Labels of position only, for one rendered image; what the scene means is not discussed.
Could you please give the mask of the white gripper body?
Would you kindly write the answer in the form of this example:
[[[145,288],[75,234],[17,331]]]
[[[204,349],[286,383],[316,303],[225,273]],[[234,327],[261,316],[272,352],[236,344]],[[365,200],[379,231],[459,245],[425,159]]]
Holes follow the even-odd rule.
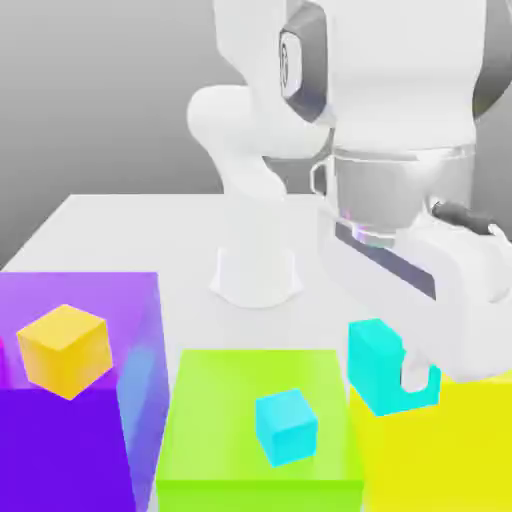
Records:
[[[512,243],[503,235],[419,220],[386,250],[321,220],[318,253],[334,282],[454,381],[512,370]]]

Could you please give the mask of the small cyan cube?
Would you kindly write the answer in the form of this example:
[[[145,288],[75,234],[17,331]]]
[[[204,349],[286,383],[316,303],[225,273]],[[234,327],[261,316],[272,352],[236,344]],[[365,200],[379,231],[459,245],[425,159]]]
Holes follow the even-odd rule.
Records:
[[[313,457],[318,418],[298,388],[255,400],[255,434],[273,467]]]
[[[401,337],[380,319],[348,327],[348,379],[375,416],[382,417],[439,403],[441,371],[431,365],[427,386],[415,392],[401,385],[406,351]]]

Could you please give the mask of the small yellow cube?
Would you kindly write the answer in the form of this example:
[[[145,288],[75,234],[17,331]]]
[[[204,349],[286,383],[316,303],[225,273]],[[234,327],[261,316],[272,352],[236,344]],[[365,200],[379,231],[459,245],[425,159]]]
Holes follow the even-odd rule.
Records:
[[[113,368],[106,320],[68,304],[16,336],[28,381],[68,401]]]

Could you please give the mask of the large yellow box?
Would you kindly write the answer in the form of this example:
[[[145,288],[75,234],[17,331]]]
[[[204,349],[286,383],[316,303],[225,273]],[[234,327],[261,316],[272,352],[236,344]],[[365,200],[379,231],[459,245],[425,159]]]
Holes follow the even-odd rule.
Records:
[[[443,379],[438,405],[375,416],[350,393],[364,512],[512,512],[512,371]]]

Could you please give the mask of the large green box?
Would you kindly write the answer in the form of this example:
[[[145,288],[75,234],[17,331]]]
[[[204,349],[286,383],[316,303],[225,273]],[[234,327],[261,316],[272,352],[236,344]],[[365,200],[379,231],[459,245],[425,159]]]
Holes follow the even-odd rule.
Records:
[[[272,467],[257,399],[298,389],[314,456]],[[156,476],[158,512],[361,512],[364,477],[333,350],[185,350]]]

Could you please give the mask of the large purple box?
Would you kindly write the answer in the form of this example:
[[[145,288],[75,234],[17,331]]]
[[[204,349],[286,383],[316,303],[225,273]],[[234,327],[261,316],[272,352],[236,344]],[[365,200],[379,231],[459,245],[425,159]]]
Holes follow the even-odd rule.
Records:
[[[26,377],[17,334],[68,304],[112,369],[72,400]],[[154,273],[0,273],[0,512],[147,512],[170,391]]]

